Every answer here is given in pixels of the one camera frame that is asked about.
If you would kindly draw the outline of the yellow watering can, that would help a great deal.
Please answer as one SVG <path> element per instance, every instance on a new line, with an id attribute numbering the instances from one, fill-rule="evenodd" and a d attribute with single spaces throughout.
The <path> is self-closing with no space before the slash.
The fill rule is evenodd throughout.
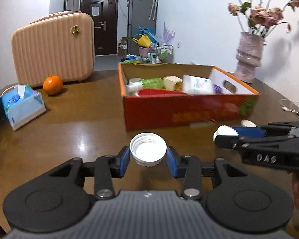
<path id="1" fill-rule="evenodd" d="M 139 39 L 131 37 L 130 40 L 143 48 L 149 48 L 152 44 L 150 38 L 147 35 L 140 35 Z"/>

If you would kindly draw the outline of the green spray bottle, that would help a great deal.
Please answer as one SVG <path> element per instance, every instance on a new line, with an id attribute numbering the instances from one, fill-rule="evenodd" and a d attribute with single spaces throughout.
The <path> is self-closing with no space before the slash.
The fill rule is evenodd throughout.
<path id="1" fill-rule="evenodd" d="M 161 90 L 164 88 L 164 81 L 161 78 L 143 79 L 126 86 L 127 92 L 137 92 L 143 89 Z"/>

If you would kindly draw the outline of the orange fruit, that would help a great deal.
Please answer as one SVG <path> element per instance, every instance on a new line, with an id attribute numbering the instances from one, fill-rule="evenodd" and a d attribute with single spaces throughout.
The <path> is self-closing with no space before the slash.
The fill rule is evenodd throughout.
<path id="1" fill-rule="evenodd" d="M 51 75 L 43 82 L 43 90 L 48 96 L 59 94 L 63 89 L 63 83 L 57 75 Z"/>

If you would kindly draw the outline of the dried pink roses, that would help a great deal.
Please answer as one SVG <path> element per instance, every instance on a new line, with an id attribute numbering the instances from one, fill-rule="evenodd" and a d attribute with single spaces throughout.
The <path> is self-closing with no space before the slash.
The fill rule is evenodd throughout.
<path id="1" fill-rule="evenodd" d="M 299 0 L 288 0 L 288 2 L 282 7 L 270 8 L 271 0 L 248 0 L 246 2 L 238 0 L 238 4 L 229 3 L 229 13 L 236 17 L 242 30 L 242 22 L 240 15 L 246 18 L 248 33 L 266 38 L 273 32 L 273 30 L 281 25 L 286 25 L 286 32 L 290 33 L 292 27 L 290 22 L 284 21 L 284 11 L 287 7 L 292 11 L 299 9 Z"/>

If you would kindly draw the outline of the pink ribbed suitcase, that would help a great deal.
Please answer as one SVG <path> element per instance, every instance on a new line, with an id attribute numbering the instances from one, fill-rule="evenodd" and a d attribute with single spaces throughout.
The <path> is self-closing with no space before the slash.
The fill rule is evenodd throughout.
<path id="1" fill-rule="evenodd" d="M 11 46 L 19 84 L 39 87 L 51 75 L 82 81 L 94 69 L 94 22 L 83 12 L 50 14 L 17 29 Z"/>

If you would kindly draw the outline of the blue tissue pack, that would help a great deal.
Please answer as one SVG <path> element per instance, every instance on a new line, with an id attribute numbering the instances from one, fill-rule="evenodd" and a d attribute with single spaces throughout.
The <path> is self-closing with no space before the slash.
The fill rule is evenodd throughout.
<path id="1" fill-rule="evenodd" d="M 46 112 L 41 93 L 28 85 L 9 87 L 0 98 L 13 131 Z"/>

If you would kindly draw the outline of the white wipes container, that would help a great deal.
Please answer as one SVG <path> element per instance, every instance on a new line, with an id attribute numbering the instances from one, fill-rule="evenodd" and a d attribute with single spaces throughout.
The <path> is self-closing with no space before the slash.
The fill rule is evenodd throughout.
<path id="1" fill-rule="evenodd" d="M 182 92 L 189 95 L 211 95 L 214 94 L 214 87 L 210 79 L 184 75 L 182 78 Z"/>

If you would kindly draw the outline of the beige small box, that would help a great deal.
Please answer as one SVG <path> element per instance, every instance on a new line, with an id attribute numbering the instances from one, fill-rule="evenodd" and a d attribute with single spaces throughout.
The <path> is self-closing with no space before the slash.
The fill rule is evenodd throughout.
<path id="1" fill-rule="evenodd" d="M 169 91 L 179 92 L 182 91 L 182 79 L 174 75 L 163 78 L 164 88 Z"/>

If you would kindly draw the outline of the white round cap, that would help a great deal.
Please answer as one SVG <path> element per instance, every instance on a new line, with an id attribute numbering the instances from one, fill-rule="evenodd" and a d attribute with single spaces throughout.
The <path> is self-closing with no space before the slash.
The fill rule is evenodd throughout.
<path id="1" fill-rule="evenodd" d="M 241 126 L 243 127 L 248 127 L 248 128 L 253 128 L 253 127 L 257 127 L 257 125 L 249 120 L 242 120 L 241 121 Z"/>

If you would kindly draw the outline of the dark brown entrance door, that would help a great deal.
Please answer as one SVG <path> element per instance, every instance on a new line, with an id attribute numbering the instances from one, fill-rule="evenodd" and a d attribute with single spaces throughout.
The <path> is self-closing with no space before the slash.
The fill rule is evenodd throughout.
<path id="1" fill-rule="evenodd" d="M 116 55 L 118 53 L 118 0 L 80 0 L 80 11 L 93 19 L 95 55 Z"/>

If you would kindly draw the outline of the grey refrigerator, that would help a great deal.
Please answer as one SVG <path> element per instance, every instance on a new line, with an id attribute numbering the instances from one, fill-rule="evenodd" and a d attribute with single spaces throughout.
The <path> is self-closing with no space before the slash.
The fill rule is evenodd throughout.
<path id="1" fill-rule="evenodd" d="M 149 19 L 153 0 L 128 0 L 127 16 L 127 53 L 139 55 L 137 44 L 131 40 L 137 38 L 139 29 L 137 27 L 149 28 L 156 32 L 156 20 Z"/>

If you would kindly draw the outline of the red cardboard pumpkin box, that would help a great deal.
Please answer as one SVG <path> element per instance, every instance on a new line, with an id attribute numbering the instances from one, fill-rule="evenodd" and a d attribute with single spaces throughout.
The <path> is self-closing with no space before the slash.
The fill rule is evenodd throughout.
<path id="1" fill-rule="evenodd" d="M 126 85 L 132 78 L 152 79 L 170 75 L 208 78 L 222 88 L 221 94 L 160 94 L 130 96 Z M 217 66 L 197 64 L 118 64 L 125 127 L 132 131 L 222 122 L 248 118 L 259 92 Z"/>

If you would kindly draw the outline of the pink textured vase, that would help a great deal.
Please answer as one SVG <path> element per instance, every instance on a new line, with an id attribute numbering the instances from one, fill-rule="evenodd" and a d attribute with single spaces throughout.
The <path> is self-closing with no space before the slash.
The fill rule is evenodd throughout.
<path id="1" fill-rule="evenodd" d="M 258 35 L 241 32 L 236 59 L 238 60 L 234 76 L 247 84 L 253 84 L 256 68 L 261 65 L 264 39 Z"/>

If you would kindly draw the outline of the ribbed white bottle cap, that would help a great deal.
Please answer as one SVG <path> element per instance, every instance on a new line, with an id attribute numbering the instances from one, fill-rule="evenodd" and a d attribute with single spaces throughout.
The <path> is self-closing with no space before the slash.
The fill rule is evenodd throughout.
<path id="1" fill-rule="evenodd" d="M 222 126 L 218 127 L 218 129 L 214 132 L 213 141 L 215 141 L 215 139 L 218 135 L 238 136 L 239 134 L 234 128 L 226 126 L 226 125 L 222 125 Z"/>

